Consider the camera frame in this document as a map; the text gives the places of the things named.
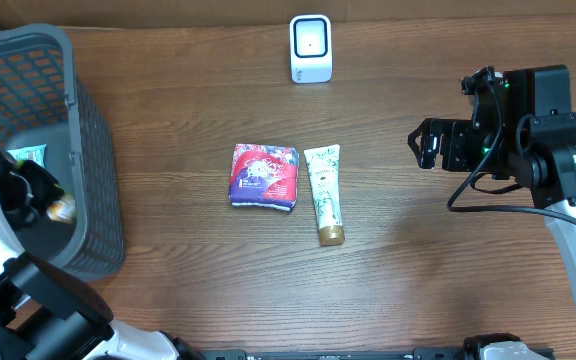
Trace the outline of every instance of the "pink and purple package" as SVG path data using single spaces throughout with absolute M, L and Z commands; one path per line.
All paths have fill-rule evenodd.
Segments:
M 237 144 L 230 173 L 233 206 L 291 211 L 297 202 L 299 153 L 295 148 Z

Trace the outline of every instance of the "tube cap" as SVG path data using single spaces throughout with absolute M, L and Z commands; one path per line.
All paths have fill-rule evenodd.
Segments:
M 323 246 L 341 245 L 344 240 L 346 236 L 341 225 L 325 226 L 319 229 L 319 242 Z

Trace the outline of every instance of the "green and white packet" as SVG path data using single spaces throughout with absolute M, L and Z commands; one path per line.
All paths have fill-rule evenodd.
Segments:
M 32 160 L 37 163 L 37 165 L 45 168 L 44 166 L 44 155 L 46 154 L 46 145 L 37 145 L 25 147 L 22 149 L 12 149 L 8 150 L 8 153 L 15 158 L 15 160 Z

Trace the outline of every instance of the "brown surface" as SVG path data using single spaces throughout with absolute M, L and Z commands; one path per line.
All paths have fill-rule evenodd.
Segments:
M 95 286 L 116 316 L 204 349 L 410 349 L 507 331 L 576 359 L 543 219 L 448 213 L 464 175 L 418 169 L 406 145 L 425 117 L 470 116 L 457 79 L 484 65 L 568 64 L 576 110 L 576 16 L 333 34 L 332 82 L 296 86 L 284 25 L 71 33 L 114 139 L 128 256 Z M 341 144 L 346 242 L 319 246 L 303 160 L 292 214 L 231 208 L 237 142 Z
M 0 0 L 0 26 L 164 28 L 288 23 L 299 14 L 332 21 L 576 14 L 576 0 Z

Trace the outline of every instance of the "gray basket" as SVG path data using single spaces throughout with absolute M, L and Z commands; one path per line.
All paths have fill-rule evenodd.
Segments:
M 77 222 L 44 217 L 19 240 L 85 281 L 117 272 L 124 242 L 110 131 L 77 79 L 70 41 L 50 25 L 0 32 L 0 148 L 43 144 L 46 169 L 75 197 Z

